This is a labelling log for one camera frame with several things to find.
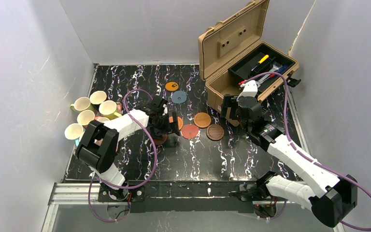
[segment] toolbox lid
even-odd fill
[[[268,3],[269,0],[250,1],[242,10],[209,27],[199,37],[202,80],[207,80],[261,38]]]

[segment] white wall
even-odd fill
[[[71,154],[68,105],[92,75],[59,1],[0,0],[0,232],[41,230]]]
[[[317,1],[291,55],[301,64],[293,95],[312,155],[371,191],[371,1]],[[362,191],[344,221],[371,227]]]
[[[198,63],[198,37],[249,0],[60,0],[94,63]],[[271,0],[262,40],[288,52],[314,0]]]

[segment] brown coaster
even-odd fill
[[[184,125],[181,129],[181,134],[186,139],[192,139],[198,135],[199,129],[196,125]]]
[[[172,117],[169,117],[169,122],[173,122]],[[183,119],[180,117],[177,117],[177,124],[178,124],[178,130],[180,131],[184,125]]]
[[[211,124],[211,117],[207,113],[198,113],[194,116],[194,124],[199,128],[206,128]]]
[[[210,125],[205,133],[213,141],[221,140],[224,137],[224,129],[218,124]]]
[[[166,90],[169,91],[169,92],[175,92],[178,90],[178,83],[175,82],[175,81],[170,81],[170,82],[167,82],[166,84]]]
[[[162,139],[153,139],[153,140],[154,140],[154,143],[156,144],[156,146],[160,146],[167,141],[167,138],[168,138],[168,136],[166,134],[164,134]]]

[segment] green cup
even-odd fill
[[[100,104],[99,113],[110,120],[121,117],[121,105],[112,100],[108,100]]]
[[[90,103],[90,99],[88,97],[81,97],[77,99],[73,104],[71,104],[71,109],[80,113],[85,110],[90,110],[96,113],[95,108]]]

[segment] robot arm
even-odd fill
[[[231,119],[237,119],[251,141],[288,165],[306,184],[289,181],[274,172],[268,172],[256,181],[256,185],[230,196],[244,195],[245,199],[283,197],[313,212],[323,224],[335,227],[357,204],[357,188],[313,163],[308,153],[288,141],[285,130],[265,120],[267,111],[255,99],[256,83],[249,81],[239,96],[225,96],[221,112],[231,108]],[[297,154],[297,150],[311,158],[309,162]]]
[[[150,103],[131,110],[129,114],[150,130],[153,138],[161,138],[162,135],[170,133],[179,134],[177,115],[175,112],[171,113],[173,122],[169,121],[167,101],[163,98],[154,96]],[[125,182],[124,176],[114,164],[117,144],[123,138],[142,129],[129,114],[105,123],[91,121],[75,151],[75,156],[95,171],[102,180],[117,186]]]

